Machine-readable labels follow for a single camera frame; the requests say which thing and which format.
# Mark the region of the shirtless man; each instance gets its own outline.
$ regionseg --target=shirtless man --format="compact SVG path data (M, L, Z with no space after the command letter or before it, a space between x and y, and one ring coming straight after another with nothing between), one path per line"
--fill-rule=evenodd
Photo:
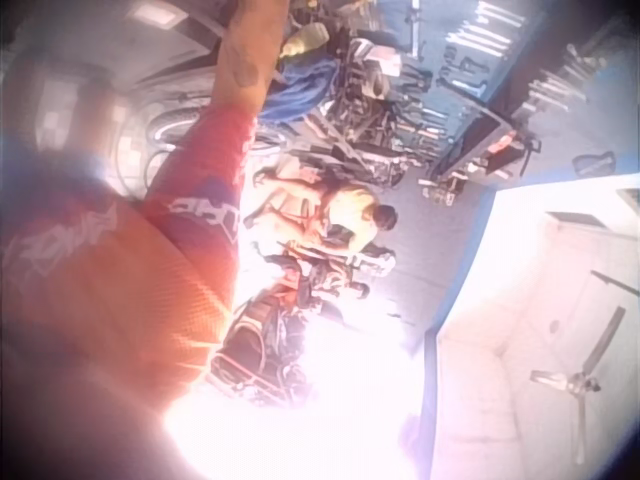
M345 185L337 188L325 182L308 183L297 179L278 178L272 172L259 172L256 182L274 193L285 192L295 198L307 200L311 218L301 225L269 206L261 208L250 218L251 224L273 229L277 236L301 245L313 247L328 255L350 256L362 251L379 231L393 229L398 221L396 210L381 205L375 195L363 185ZM352 233L344 246L329 244L325 237L328 226L341 226Z

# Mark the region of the bright light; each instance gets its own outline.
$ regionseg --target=bright light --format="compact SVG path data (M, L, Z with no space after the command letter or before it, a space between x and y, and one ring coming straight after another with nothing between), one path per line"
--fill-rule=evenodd
M188 17L178 7L158 0L146 0L139 3L131 16L143 23L169 30Z
M317 390L298 410L259 409L203 386L166 427L187 461L215 479L413 480L398 444L415 382L403 352L311 319L304 368Z

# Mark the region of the red jersey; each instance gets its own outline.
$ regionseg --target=red jersey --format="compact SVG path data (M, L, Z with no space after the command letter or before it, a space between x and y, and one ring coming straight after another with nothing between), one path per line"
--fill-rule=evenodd
M164 409L209 369L231 321L255 125L210 108L139 209L106 184L29 172L3 152L4 163L22 162L4 195L3 313L58 332Z

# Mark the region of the ceiling light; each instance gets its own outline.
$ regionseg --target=ceiling light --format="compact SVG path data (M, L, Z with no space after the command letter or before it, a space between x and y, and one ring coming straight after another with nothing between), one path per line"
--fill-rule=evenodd
M131 11L131 16L140 22L163 30L170 30L188 17L187 13L178 7L159 0L139 2Z

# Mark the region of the garage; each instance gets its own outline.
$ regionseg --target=garage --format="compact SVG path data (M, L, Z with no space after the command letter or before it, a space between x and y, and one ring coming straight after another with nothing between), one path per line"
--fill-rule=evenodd
M273 29L260 2L3 13L3 351L24 395L7 400L7 478L44 478L41 450L61 478L618 478L640 419L632 16L595 0L277 2L264 87L237 70L238 45ZM12 76L34 51L47 73ZM96 79L114 92L108 197L51 183L84 166L29 176L13 143L30 109L28 158L70 152ZM20 103L20 84L40 93ZM212 113L255 95L255 124ZM114 247L121 234L137 246ZM46 370L66 378L51 358L77 350L102 372L86 388L117 393L96 395L101 416L71 398L84 380ZM59 402L37 400L41 378ZM135 414L162 440L132 427L140 458L111 448L127 422L108 409L142 412L138 388L165 381L188 385Z

